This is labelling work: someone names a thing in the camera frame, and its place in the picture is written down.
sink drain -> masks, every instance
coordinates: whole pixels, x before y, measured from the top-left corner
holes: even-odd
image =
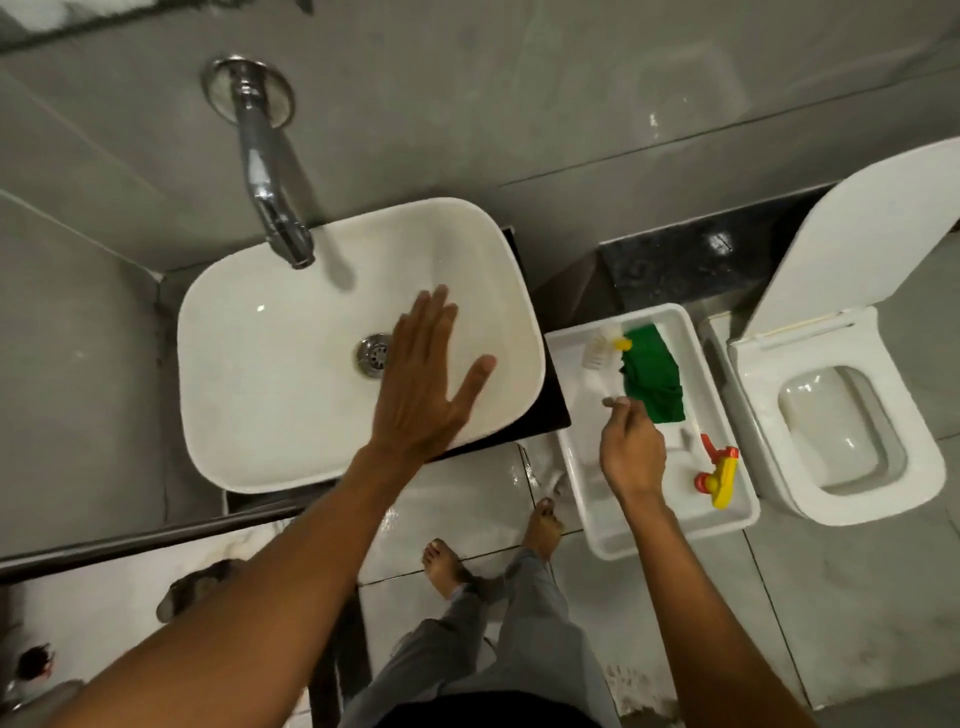
[[[389,348],[389,333],[375,333],[361,341],[357,347],[357,366],[360,372],[371,379],[380,379],[384,367],[387,366]]]

faucet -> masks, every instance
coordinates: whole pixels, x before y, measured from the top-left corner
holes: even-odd
[[[270,247],[295,270],[312,265],[313,237],[287,202],[276,164],[276,130],[293,117],[293,89],[276,69],[242,56],[214,60],[203,84],[210,105],[237,125],[244,180]]]

leg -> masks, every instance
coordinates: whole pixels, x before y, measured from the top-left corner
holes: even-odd
[[[390,661],[344,710],[341,728],[372,728],[396,705],[431,697],[438,685],[471,675],[487,627],[487,605],[473,577],[443,541],[423,550],[427,577],[448,602],[397,643]]]
[[[583,630],[569,621],[566,599],[547,570],[562,530],[552,501],[545,498],[530,517],[524,549],[506,571],[510,606],[496,663],[442,690],[529,692],[572,705],[603,728],[619,728],[603,670]]]

toilet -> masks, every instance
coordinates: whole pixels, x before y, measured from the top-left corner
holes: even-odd
[[[762,497],[825,525],[852,525],[915,508],[943,488],[943,456],[880,338],[874,304],[958,218],[960,138],[885,159],[810,211],[738,336],[730,314],[704,323]]]

white rectangular sink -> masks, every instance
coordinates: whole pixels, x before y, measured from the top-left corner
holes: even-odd
[[[540,328],[493,219],[441,198],[313,230],[317,262],[295,271],[262,245],[214,263],[180,310],[180,412],[190,457],[210,481],[264,493],[343,473],[370,437],[380,382],[355,361],[417,293],[440,283],[460,306],[449,394],[483,353],[497,367],[452,447],[527,411],[545,370]]]

